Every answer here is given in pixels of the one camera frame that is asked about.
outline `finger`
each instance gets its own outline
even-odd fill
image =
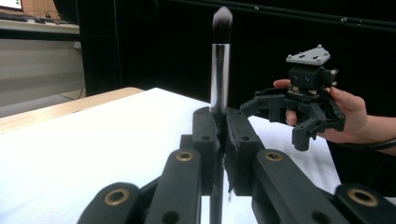
[[[293,110],[286,110],[286,123],[294,126],[297,123],[297,114]]]
[[[276,80],[276,81],[274,82],[274,86],[275,86],[276,88],[288,87],[288,86],[290,86],[290,85],[291,85],[290,79],[279,79],[279,80]]]
[[[347,110],[360,111],[366,107],[364,100],[361,97],[353,95],[347,91],[340,91],[335,87],[331,87],[330,95],[337,104]]]

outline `white tabletop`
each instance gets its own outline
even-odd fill
[[[0,223],[76,223],[102,188],[139,188],[160,176],[192,113],[208,103],[152,89],[0,135]],[[291,144],[291,127],[249,118],[267,148],[286,152],[319,188],[340,184],[324,139],[306,152]],[[223,223],[256,223],[249,197],[227,193]],[[208,223],[208,197],[202,223]]]

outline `wooden surface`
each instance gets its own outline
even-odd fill
[[[59,19],[58,11],[52,0],[21,0],[23,12],[0,9],[1,12],[35,17],[46,17],[48,13],[53,19]]]
[[[44,107],[13,116],[0,119],[0,133],[10,132],[15,129],[33,125],[38,122],[55,119],[64,115],[75,113],[84,109],[88,109],[97,105],[102,105],[111,101],[115,101],[130,95],[137,94],[142,90],[138,88],[124,88],[116,91],[109,91],[94,96],[82,98],[79,100],[67,102],[64,104]]]

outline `screw hole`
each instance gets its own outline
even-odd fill
[[[164,224],[175,224],[178,222],[178,213],[174,211],[169,211],[163,214]]]

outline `wall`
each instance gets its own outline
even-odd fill
[[[0,106],[85,87],[74,42],[0,39]]]

